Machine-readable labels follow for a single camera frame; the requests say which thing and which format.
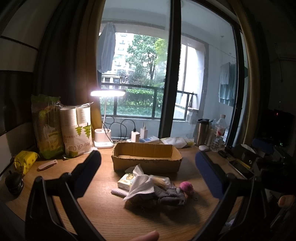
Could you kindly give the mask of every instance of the hanging white shirt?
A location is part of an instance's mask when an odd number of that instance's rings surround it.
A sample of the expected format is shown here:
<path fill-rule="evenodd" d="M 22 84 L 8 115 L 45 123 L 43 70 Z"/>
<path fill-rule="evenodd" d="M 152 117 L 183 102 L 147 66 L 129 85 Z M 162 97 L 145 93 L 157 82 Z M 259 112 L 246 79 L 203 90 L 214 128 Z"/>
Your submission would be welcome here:
<path fill-rule="evenodd" d="M 112 69 L 112 62 L 115 53 L 115 32 L 113 23 L 106 23 L 98 41 L 96 65 L 98 71 L 105 73 Z"/>

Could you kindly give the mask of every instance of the beige curtain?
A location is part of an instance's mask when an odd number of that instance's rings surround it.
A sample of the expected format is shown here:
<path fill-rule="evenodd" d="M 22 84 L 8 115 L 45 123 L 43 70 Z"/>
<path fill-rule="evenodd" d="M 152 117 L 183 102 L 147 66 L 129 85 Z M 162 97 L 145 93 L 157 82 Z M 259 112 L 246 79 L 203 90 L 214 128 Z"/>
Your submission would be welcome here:
<path fill-rule="evenodd" d="M 94 102 L 91 105 L 92 131 L 102 127 L 99 98 L 91 97 L 90 93 L 98 89 L 96 49 L 104 5 L 105 0 L 89 0 L 77 44 L 76 98 L 78 104 Z"/>
<path fill-rule="evenodd" d="M 257 125 L 259 100 L 260 100 L 260 70 L 259 70 L 259 58 L 255 42 L 255 37 L 252 32 L 252 28 L 248 21 L 247 14 L 243 8 L 240 0 L 228 0 L 229 4 L 233 8 L 242 29 L 244 40 L 246 44 L 246 51 L 249 64 L 249 111 L 247 116 L 247 127 L 243 137 L 243 143 L 251 145 L 255 135 L 255 129 Z"/>

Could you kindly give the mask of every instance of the hanging clothes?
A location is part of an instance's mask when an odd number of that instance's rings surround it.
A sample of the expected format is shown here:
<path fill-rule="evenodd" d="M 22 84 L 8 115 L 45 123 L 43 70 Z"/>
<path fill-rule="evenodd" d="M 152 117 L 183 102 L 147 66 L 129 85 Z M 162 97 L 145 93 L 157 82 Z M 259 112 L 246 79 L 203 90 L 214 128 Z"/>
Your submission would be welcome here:
<path fill-rule="evenodd" d="M 115 32 L 113 23 L 106 23 L 98 41 L 96 64 L 101 73 L 112 69 L 112 62 L 115 53 Z"/>
<path fill-rule="evenodd" d="M 219 102 L 229 106 L 234 106 L 236 93 L 236 64 L 230 62 L 221 66 Z"/>

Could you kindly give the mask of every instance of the black round object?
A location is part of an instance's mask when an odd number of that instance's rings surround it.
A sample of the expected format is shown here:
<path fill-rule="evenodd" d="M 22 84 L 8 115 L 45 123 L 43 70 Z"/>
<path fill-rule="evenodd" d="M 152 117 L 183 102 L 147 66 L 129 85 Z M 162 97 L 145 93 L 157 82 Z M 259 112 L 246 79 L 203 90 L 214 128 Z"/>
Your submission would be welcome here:
<path fill-rule="evenodd" d="M 197 122 L 201 123 L 201 124 L 208 124 L 209 123 L 209 119 L 198 119 Z"/>
<path fill-rule="evenodd" d="M 19 195 L 24 187 L 22 176 L 17 172 L 9 171 L 9 173 L 9 176 L 5 178 L 5 185 L 11 194 Z"/>

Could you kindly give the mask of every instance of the plastic water bottle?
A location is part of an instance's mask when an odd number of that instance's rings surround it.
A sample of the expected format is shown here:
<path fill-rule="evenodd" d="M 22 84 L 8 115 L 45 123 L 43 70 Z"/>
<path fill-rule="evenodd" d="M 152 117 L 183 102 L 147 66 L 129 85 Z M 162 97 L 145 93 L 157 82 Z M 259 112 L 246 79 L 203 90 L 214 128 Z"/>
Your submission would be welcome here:
<path fill-rule="evenodd" d="M 223 136 L 226 129 L 225 115 L 221 114 L 220 119 L 217 121 L 214 130 L 214 140 L 211 144 L 211 151 L 217 152 L 221 147 Z"/>

